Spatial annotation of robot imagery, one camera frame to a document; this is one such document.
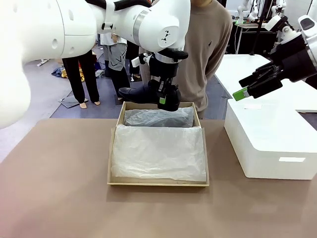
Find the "metal stand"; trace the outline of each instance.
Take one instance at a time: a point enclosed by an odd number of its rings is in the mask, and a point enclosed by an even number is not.
[[[263,21],[264,21],[264,17],[270,11],[270,5],[271,5],[271,0],[265,0],[264,6],[263,6],[263,10],[262,10],[262,14],[261,14],[261,17],[260,17],[259,26],[258,26],[258,29],[257,29],[256,40],[254,41],[253,49],[252,49],[252,51],[250,53],[251,56],[254,56],[254,51],[256,50],[256,47],[257,47],[257,43],[258,43],[260,31],[262,29],[262,24],[263,24]]]

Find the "white table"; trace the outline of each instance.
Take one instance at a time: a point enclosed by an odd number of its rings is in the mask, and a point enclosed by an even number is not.
[[[269,63],[269,60],[260,55],[225,55],[216,78],[223,86],[230,98],[233,93],[242,89],[239,81],[251,75],[258,67]],[[258,99],[249,97],[244,100],[278,101],[288,107],[303,112],[317,111],[317,90],[303,81],[292,83],[288,79],[282,80],[283,87]]]

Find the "black pants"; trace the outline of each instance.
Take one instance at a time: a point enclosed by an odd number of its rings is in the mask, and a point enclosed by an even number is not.
[[[115,89],[115,92],[119,98],[122,96],[119,94],[120,88],[129,88],[130,82],[127,75],[127,72],[125,71],[125,67],[121,71],[113,70],[109,68],[110,77],[112,79],[112,83]]]
[[[92,51],[90,50],[82,56],[66,58],[62,60],[76,100],[79,103],[85,102],[85,91],[81,82],[78,66],[78,62],[80,62],[90,100],[93,103],[98,102],[99,93],[97,88],[95,65]]]
[[[132,66],[132,61],[130,60],[130,69],[129,69],[129,73],[132,75],[132,74],[139,74],[140,73],[140,67],[136,67],[134,68]]]

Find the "robot logo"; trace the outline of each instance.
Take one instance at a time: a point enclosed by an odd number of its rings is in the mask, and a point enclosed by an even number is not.
[[[165,41],[167,43],[167,37],[170,35],[169,31],[165,31],[166,35],[165,38],[162,39],[162,41]]]

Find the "beige sweater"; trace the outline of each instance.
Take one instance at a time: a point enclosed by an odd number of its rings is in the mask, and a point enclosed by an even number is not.
[[[192,5],[184,50],[189,57],[179,64],[173,83],[179,85],[183,102],[195,103],[201,118],[208,106],[207,81],[220,65],[231,28],[231,17],[217,0],[206,7]],[[141,75],[143,82],[147,83],[150,79],[148,66],[141,66]]]

